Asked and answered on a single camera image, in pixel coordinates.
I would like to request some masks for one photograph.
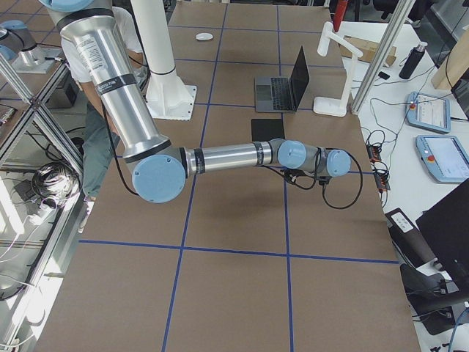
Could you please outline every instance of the chair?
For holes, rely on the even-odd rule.
[[[426,11],[439,1],[440,0],[417,0],[408,17],[412,21],[421,20],[425,16]],[[385,20],[390,13],[394,12],[397,2],[398,0],[373,0],[373,6],[377,11],[383,11],[381,18]]]

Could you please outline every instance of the red object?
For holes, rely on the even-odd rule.
[[[333,19],[334,31],[338,32],[340,28],[340,23],[344,19],[345,10],[347,9],[348,0],[339,0],[337,2],[336,13]]]

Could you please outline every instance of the person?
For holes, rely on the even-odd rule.
[[[142,88],[147,74],[145,66],[140,65],[140,63],[144,62],[144,55],[132,15],[121,7],[112,7],[112,11],[128,55],[133,59],[130,63],[132,64],[137,84]],[[78,231],[82,233],[96,197],[99,194],[101,183],[106,176],[114,151],[109,141],[101,99],[95,89],[89,71],[81,61],[78,51],[72,42],[62,38],[62,49],[67,58],[73,79],[75,79],[88,99],[83,144],[83,192],[85,194],[86,213],[78,227]],[[114,146],[117,146],[119,135],[109,117],[109,113],[107,115],[109,127],[112,131],[113,143]]]

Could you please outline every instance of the white shirt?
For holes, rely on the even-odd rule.
[[[137,37],[135,26],[133,24],[132,15],[121,7],[112,7],[112,12],[116,18],[117,28],[119,28],[119,32],[122,36],[122,39],[124,40],[125,47],[128,50],[141,53],[142,49],[139,37]],[[64,54],[67,57],[72,77],[81,83],[90,82],[92,79],[89,75],[89,71],[81,61],[80,55],[78,54],[75,45],[72,42],[62,38],[62,49],[64,50]],[[133,74],[136,76],[137,82],[140,82],[141,78],[144,79],[145,77],[143,68],[143,66],[141,68],[133,67]]]

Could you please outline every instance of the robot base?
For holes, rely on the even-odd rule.
[[[347,106],[342,107],[340,99],[316,97],[313,111],[316,114],[343,117],[347,113]]]
[[[58,57],[62,52],[61,49],[44,49],[45,57]],[[49,72],[52,66],[56,63],[55,60],[45,60],[40,65],[35,66],[26,66],[24,61],[17,57],[16,60],[13,62],[12,66],[15,69],[16,73],[42,73],[45,74]]]

